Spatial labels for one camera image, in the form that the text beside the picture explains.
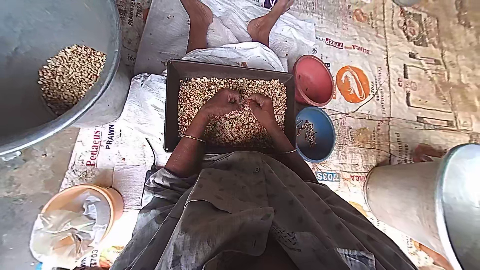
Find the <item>blue bowl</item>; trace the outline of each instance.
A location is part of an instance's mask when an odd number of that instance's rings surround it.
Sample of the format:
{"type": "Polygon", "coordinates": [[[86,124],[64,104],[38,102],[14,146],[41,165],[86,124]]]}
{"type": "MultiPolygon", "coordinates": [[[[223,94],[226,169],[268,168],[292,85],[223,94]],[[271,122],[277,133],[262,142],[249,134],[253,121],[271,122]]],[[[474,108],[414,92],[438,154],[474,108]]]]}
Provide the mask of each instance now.
{"type": "Polygon", "coordinates": [[[297,123],[308,121],[313,123],[316,145],[310,147],[309,142],[305,139],[305,131],[297,136],[297,150],[302,158],[308,162],[320,163],[332,154],[335,147],[335,128],[332,120],[321,108],[306,107],[297,115],[297,123]]]}

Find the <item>hand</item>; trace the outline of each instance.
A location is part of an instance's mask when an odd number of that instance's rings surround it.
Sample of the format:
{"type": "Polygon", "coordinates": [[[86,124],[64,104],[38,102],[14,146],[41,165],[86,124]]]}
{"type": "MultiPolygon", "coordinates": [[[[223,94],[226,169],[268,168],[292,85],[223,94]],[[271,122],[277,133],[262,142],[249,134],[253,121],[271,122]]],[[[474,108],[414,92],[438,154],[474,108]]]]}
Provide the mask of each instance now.
{"type": "Polygon", "coordinates": [[[202,106],[199,113],[206,115],[208,119],[212,119],[214,116],[222,116],[238,109],[240,109],[240,93],[229,88],[223,88],[202,106]]]}
{"type": "Polygon", "coordinates": [[[269,97],[253,94],[248,99],[248,106],[252,110],[255,118],[264,126],[265,129],[278,127],[275,113],[273,111],[273,102],[269,97]]]}

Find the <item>woman's right arm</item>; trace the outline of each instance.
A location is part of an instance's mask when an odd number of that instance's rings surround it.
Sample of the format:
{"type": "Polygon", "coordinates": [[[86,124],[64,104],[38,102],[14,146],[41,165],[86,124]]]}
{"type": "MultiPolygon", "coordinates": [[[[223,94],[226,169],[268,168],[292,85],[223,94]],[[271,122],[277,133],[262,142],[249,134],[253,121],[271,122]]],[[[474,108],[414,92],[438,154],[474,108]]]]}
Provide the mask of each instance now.
{"type": "Polygon", "coordinates": [[[294,171],[304,181],[316,182],[317,179],[312,170],[297,151],[282,154],[295,150],[295,147],[290,143],[276,122],[272,100],[261,94],[253,94],[248,98],[248,102],[255,118],[267,130],[273,140],[275,149],[279,152],[275,158],[294,171]]]}

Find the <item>plastic bag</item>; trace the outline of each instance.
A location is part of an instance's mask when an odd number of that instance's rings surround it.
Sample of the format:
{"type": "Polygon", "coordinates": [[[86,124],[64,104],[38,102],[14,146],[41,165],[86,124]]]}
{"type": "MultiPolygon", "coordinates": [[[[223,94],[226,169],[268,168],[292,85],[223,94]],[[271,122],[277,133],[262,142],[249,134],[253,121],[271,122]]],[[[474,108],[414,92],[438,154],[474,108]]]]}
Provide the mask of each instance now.
{"type": "Polygon", "coordinates": [[[100,243],[109,220],[108,202],[100,194],[83,192],[63,209],[38,215],[30,250],[44,269],[73,269],[78,259],[100,243]]]}

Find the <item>dark tray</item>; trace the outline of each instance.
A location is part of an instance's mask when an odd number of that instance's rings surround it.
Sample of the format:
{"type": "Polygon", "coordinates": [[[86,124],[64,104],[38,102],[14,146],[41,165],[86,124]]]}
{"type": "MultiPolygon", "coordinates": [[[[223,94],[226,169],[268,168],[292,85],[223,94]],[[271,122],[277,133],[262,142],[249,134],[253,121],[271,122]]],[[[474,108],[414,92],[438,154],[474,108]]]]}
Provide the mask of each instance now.
{"type": "MultiPolygon", "coordinates": [[[[291,74],[253,68],[208,64],[185,60],[170,60],[167,64],[167,109],[165,117],[164,148],[172,153],[180,142],[178,123],[178,103],[180,80],[198,77],[218,79],[247,78],[251,80],[279,80],[287,87],[287,110],[285,111],[285,135],[295,145],[295,83],[291,74]]],[[[234,151],[258,151],[265,154],[275,153],[273,148],[226,147],[207,144],[205,153],[223,154],[234,151]]]]}

